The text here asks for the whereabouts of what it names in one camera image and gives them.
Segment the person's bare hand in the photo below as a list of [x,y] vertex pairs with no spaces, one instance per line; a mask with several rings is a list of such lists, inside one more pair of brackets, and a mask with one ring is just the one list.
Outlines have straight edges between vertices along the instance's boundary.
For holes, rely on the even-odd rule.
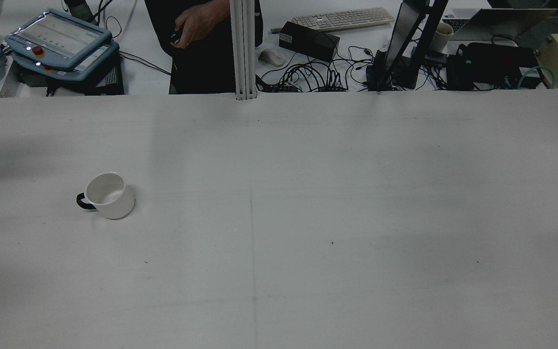
[[186,9],[175,20],[175,31],[180,38],[172,42],[175,48],[186,48],[191,43],[204,39],[214,28],[230,16],[228,0],[211,0]]

